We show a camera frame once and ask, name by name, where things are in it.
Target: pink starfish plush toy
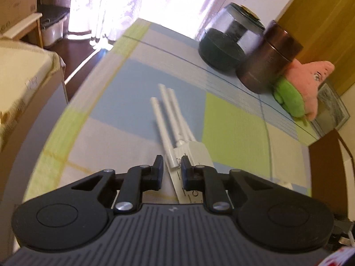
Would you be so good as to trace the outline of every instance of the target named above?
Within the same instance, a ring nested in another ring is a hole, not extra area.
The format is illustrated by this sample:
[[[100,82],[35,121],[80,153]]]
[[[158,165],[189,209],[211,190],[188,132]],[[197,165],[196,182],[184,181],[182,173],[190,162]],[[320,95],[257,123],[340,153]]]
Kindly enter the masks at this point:
[[[328,61],[301,64],[294,59],[275,85],[274,98],[292,116],[312,121],[318,111],[318,87],[333,71]]]

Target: white plastic rod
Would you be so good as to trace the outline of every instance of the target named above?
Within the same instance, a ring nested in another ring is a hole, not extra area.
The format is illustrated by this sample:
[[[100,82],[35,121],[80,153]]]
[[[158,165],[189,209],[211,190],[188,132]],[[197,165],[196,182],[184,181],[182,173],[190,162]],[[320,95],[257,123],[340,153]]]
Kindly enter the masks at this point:
[[[351,231],[349,231],[349,232],[347,233],[347,235],[349,236],[349,240],[350,240],[351,247],[355,247],[355,240],[354,240],[353,233],[352,233]]]
[[[176,147],[179,147],[182,144],[184,144],[185,141],[183,140],[183,137],[180,134],[179,124],[178,124],[177,119],[175,117],[175,114],[173,112],[173,108],[171,106],[169,95],[168,95],[168,92],[166,90],[166,87],[163,84],[159,84],[158,86],[159,86],[160,94],[162,95],[163,104],[164,104],[164,107],[166,109],[166,113],[167,113],[168,118],[169,118],[170,126],[171,126],[171,128],[173,130]]]
[[[175,94],[175,91],[173,89],[168,88],[168,94],[169,94],[169,97],[170,97],[170,101],[173,104],[173,108],[175,110],[176,117],[178,119],[177,121],[179,123],[179,129],[181,130],[182,137],[187,142],[190,139],[189,139],[189,135],[187,133],[186,127],[184,125],[184,120],[185,119],[182,116],[180,105],[179,105],[179,101],[178,101],[178,99],[176,97],[176,94]]]
[[[184,122],[183,124],[185,126],[185,129],[186,129],[188,135],[189,135],[190,140],[196,142],[197,140],[196,140],[195,136],[193,135],[188,123],[186,122],[185,119],[183,120],[183,122]]]
[[[178,164],[175,152],[174,152],[173,145],[170,141],[168,131],[165,126],[165,121],[164,121],[164,117],[162,114],[162,110],[159,105],[159,101],[157,98],[151,97],[150,103],[153,107],[154,116],[156,117],[156,120],[157,120],[160,137],[163,142],[164,151],[165,151],[166,157],[168,159],[170,168],[178,167],[179,164]]]

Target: wooden floor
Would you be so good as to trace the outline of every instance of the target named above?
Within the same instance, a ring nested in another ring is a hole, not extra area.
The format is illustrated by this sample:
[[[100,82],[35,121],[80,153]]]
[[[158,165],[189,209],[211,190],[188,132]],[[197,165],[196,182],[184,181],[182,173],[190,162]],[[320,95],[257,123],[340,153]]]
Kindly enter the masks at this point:
[[[89,44],[89,40],[68,40],[62,39],[49,48],[62,57],[66,64],[64,79],[66,79],[83,62],[94,49]],[[70,100],[79,89],[83,81],[89,75],[96,64],[105,56],[106,49],[101,49],[96,53],[68,82],[66,90]]]

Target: black circular pad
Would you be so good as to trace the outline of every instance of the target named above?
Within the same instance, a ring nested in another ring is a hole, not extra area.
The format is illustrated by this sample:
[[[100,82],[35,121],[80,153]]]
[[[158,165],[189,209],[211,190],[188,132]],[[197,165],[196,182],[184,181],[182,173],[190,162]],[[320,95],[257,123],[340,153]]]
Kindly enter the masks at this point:
[[[268,211],[269,219],[285,227],[299,227],[307,222],[309,213],[302,207],[292,203],[280,203]]]
[[[237,221],[263,247],[300,253],[324,246],[334,219],[324,204],[280,187],[255,191],[240,208]]]
[[[108,212],[90,191],[56,191],[29,200],[15,211],[12,228],[21,245],[61,251],[77,248],[102,233]]]
[[[47,227],[65,227],[78,217],[78,210],[68,204],[53,204],[43,207],[37,213],[37,220]]]

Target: green square pattern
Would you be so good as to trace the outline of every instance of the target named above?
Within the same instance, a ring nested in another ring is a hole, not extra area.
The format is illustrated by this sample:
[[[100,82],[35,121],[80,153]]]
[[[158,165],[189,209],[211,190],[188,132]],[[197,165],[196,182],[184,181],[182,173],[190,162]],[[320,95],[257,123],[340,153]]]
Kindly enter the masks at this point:
[[[118,38],[115,42],[111,51],[116,54],[120,54],[121,56],[128,58],[132,51],[139,44],[139,40],[143,38],[150,27],[150,22],[145,21],[143,19],[138,19],[135,21],[124,33],[124,36]]]
[[[24,195],[24,201],[58,187],[68,155],[87,119],[87,114],[65,109],[37,160]]]
[[[297,118],[294,118],[294,121],[299,126],[296,126],[299,142],[301,142],[303,145],[309,146],[317,141],[318,134],[312,128],[309,121],[306,119]]]
[[[212,161],[270,178],[265,122],[210,93],[206,94],[202,142]]]

